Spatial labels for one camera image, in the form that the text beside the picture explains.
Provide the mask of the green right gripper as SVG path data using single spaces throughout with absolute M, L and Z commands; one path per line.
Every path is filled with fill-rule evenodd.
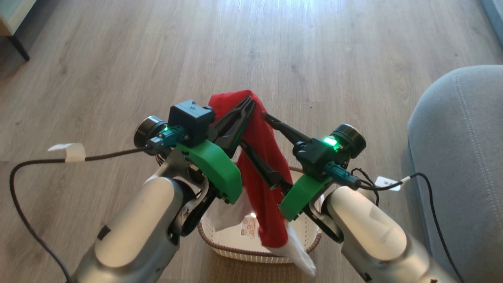
M 263 117 L 274 130 L 282 133 L 293 145 L 307 143 L 311 140 L 310 137 L 267 112 L 263 112 Z M 240 141 L 240 146 L 269 190 L 278 188 L 281 190 L 284 199 L 280 204 L 280 213 L 287 221 L 291 222 L 303 213 L 331 240 L 336 243 L 343 242 L 343 233 L 334 220 L 318 211 L 314 205 L 321 195 L 332 185 L 333 181 L 331 178 L 327 177 L 323 181 L 318 181 L 307 175 L 302 175 L 292 184 L 286 181 L 280 172 L 270 167 L 245 140 Z

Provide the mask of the white plastic bag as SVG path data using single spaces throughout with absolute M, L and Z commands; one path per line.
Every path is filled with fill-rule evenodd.
M 215 199 L 204 213 L 201 222 L 212 225 L 215 232 L 231 227 L 239 227 L 241 236 L 258 239 L 258 219 L 250 203 L 246 188 L 242 189 L 235 204 L 227 204 L 222 199 Z

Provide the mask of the grey blue carpet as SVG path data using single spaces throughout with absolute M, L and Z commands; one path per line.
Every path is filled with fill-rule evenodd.
M 503 45 L 503 0 L 481 0 L 492 27 Z

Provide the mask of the white brown-rimmed laundry basket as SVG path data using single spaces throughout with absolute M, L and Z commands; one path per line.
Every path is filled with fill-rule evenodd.
M 318 246 L 322 231 L 307 215 L 302 213 L 290 222 L 290 227 L 294 229 L 306 253 Z M 258 233 L 259 223 L 253 211 L 240 224 L 221 231 L 216 229 L 216 220 L 205 214 L 197 228 L 203 241 L 222 257 L 264 264 L 291 263 L 290 259 L 276 256 L 262 246 Z

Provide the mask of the wooden cabinet with black leg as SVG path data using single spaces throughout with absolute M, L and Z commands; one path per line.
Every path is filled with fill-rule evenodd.
M 0 37 L 7 38 L 27 62 L 30 56 L 16 36 L 16 31 L 37 0 L 0 0 Z

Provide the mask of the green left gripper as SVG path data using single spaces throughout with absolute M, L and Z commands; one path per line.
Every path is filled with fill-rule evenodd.
M 190 235 L 215 199 L 235 204 L 242 193 L 241 173 L 230 159 L 240 143 L 255 110 L 251 96 L 244 98 L 209 129 L 209 140 L 187 147 L 181 143 L 177 149 L 205 175 L 199 197 L 187 202 L 174 220 L 174 232 L 182 237 Z

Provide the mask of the red garment with white trim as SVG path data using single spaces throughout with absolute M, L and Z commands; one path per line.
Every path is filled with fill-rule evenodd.
M 242 138 L 270 167 L 280 172 L 284 179 L 291 183 L 289 165 L 275 141 L 272 127 L 264 120 L 263 112 L 266 108 L 254 92 L 241 90 L 214 94 L 209 100 L 209 106 L 214 109 L 216 118 L 220 119 L 248 96 L 251 96 L 256 107 Z M 281 190 L 269 190 L 245 153 L 240 154 L 237 167 L 241 172 L 242 182 L 252 208 L 257 214 L 262 246 L 277 256 L 290 259 L 303 272 L 314 276 L 315 264 L 304 251 L 294 229 L 279 211 L 278 205 L 283 201 Z

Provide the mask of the grey fabric sofa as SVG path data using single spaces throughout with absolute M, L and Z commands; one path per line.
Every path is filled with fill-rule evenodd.
M 503 283 L 503 66 L 437 79 L 408 122 L 409 165 L 431 183 L 442 237 L 465 283 Z

